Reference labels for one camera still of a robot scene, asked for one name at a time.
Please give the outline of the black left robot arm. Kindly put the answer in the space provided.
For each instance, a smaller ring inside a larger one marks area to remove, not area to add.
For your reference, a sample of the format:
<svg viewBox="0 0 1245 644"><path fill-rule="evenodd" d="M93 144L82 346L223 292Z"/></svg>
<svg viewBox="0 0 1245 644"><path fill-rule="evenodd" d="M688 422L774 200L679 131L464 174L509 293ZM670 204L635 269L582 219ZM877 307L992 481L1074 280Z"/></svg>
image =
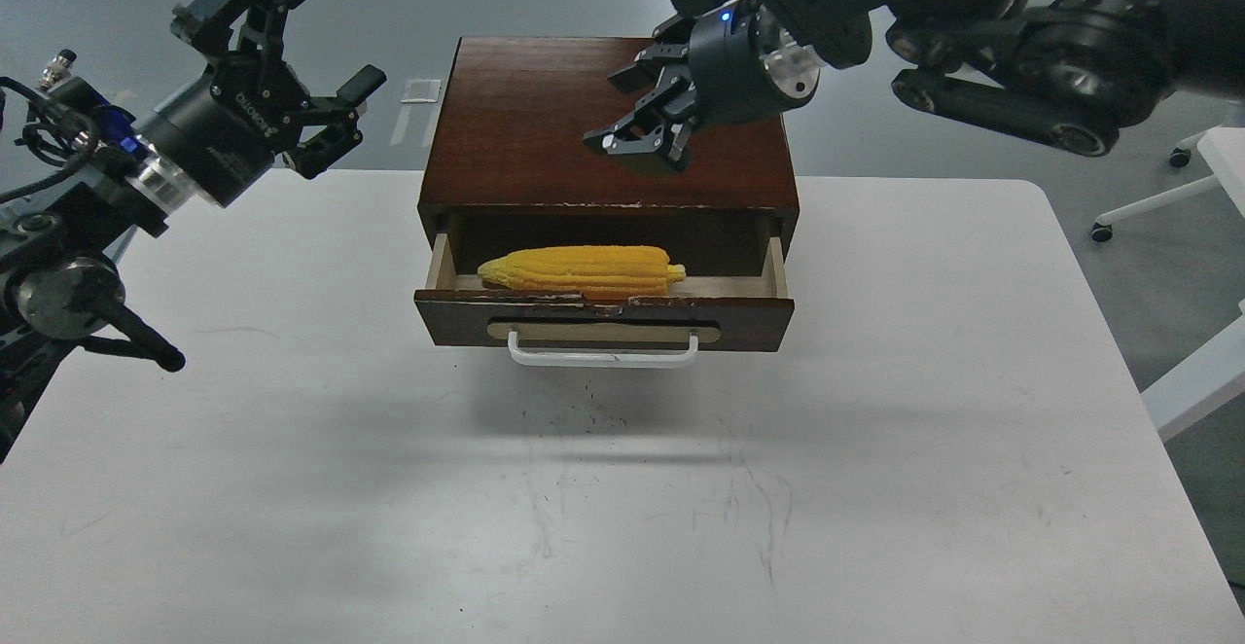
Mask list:
<svg viewBox="0 0 1245 644"><path fill-rule="evenodd" d="M77 348L184 367L125 301L117 262L137 230L161 235L190 197L227 208L276 161L312 179L361 143L385 73L364 66L329 97L310 93L283 55L286 17L305 1L177 6L171 32L205 69L143 118L73 76L67 49L36 87L2 80L27 106L17 144L54 169L2 193L4 452Z"/></svg>

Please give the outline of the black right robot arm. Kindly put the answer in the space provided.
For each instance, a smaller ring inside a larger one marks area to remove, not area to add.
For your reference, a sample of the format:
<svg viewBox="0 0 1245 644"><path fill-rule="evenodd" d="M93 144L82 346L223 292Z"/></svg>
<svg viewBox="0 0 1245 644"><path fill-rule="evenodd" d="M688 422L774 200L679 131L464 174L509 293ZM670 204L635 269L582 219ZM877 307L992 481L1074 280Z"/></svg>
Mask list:
<svg viewBox="0 0 1245 644"><path fill-rule="evenodd" d="M636 171L682 171L711 125L804 107L820 69L872 54L894 19L908 107L1099 157L1174 90L1243 98L1243 0L671 0L674 16L610 76L634 108L584 143Z"/></svg>

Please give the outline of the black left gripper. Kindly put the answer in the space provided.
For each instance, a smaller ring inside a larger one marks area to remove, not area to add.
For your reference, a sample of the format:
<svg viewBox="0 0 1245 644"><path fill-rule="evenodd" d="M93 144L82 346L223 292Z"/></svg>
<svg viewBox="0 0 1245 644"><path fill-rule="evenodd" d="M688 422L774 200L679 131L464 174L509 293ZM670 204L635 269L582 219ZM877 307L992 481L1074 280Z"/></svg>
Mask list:
<svg viewBox="0 0 1245 644"><path fill-rule="evenodd" d="M387 77L364 66L331 97L308 98L283 60L286 16L305 1L193 0L173 7L171 32L208 67L142 118L141 135L222 208L271 169L276 153L310 181L362 142L366 98Z"/></svg>

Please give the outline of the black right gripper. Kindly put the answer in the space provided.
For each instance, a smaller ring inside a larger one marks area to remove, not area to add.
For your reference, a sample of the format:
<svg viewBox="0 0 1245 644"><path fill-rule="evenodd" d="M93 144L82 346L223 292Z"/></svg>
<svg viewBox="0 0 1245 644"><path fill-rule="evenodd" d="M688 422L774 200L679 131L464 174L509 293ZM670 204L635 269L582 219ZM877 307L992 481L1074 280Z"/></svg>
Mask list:
<svg viewBox="0 0 1245 644"><path fill-rule="evenodd" d="M681 173L695 131L801 108L819 80L819 55L769 10L720 10L698 20L676 15L608 76L622 93L647 93L622 118L586 131L583 144L636 173Z"/></svg>

